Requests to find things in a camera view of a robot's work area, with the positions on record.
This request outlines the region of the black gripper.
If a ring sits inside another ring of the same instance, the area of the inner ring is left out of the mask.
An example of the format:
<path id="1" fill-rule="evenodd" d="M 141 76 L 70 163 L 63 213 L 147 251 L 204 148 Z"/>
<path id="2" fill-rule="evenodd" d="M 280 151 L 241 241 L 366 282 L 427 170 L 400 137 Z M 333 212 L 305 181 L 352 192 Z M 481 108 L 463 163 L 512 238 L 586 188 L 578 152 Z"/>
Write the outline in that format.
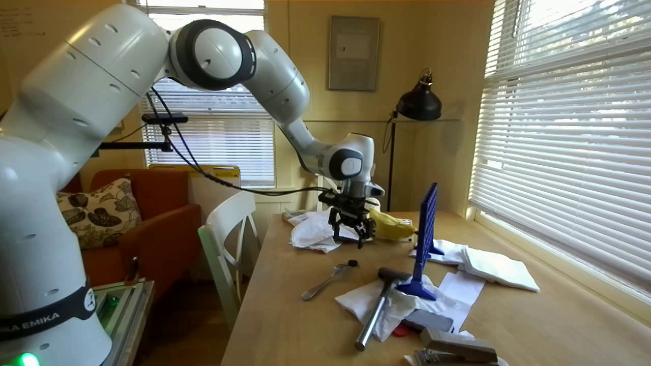
<path id="1" fill-rule="evenodd" d="M 336 192 L 333 188 L 321 191 L 318 195 L 321 203 L 330 208 L 330 227 L 333 241 L 343 244 L 341 224 L 346 224 L 357 230 L 358 239 L 357 246 L 362 247 L 373 239 L 374 224 L 370 221 L 368 210 L 364 208 L 364 198 L 350 198 L 345 192 Z"/>

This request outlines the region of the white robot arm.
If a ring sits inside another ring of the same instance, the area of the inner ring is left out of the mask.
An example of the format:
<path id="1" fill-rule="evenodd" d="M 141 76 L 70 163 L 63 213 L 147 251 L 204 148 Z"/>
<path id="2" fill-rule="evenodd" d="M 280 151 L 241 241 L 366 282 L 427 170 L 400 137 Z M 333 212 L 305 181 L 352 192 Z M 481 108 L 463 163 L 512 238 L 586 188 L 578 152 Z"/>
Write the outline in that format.
<path id="1" fill-rule="evenodd" d="M 111 147 L 109 137 L 153 91 L 246 87 L 277 122 L 301 167 L 336 185 L 321 192 L 333 221 L 370 234 L 374 141 L 318 141 L 303 122 L 309 87 L 264 31 L 199 18 L 176 31 L 117 2 L 65 38 L 19 87 L 0 131 L 2 366 L 101 366 L 112 340 L 99 324 L 77 235 L 58 192 Z"/>

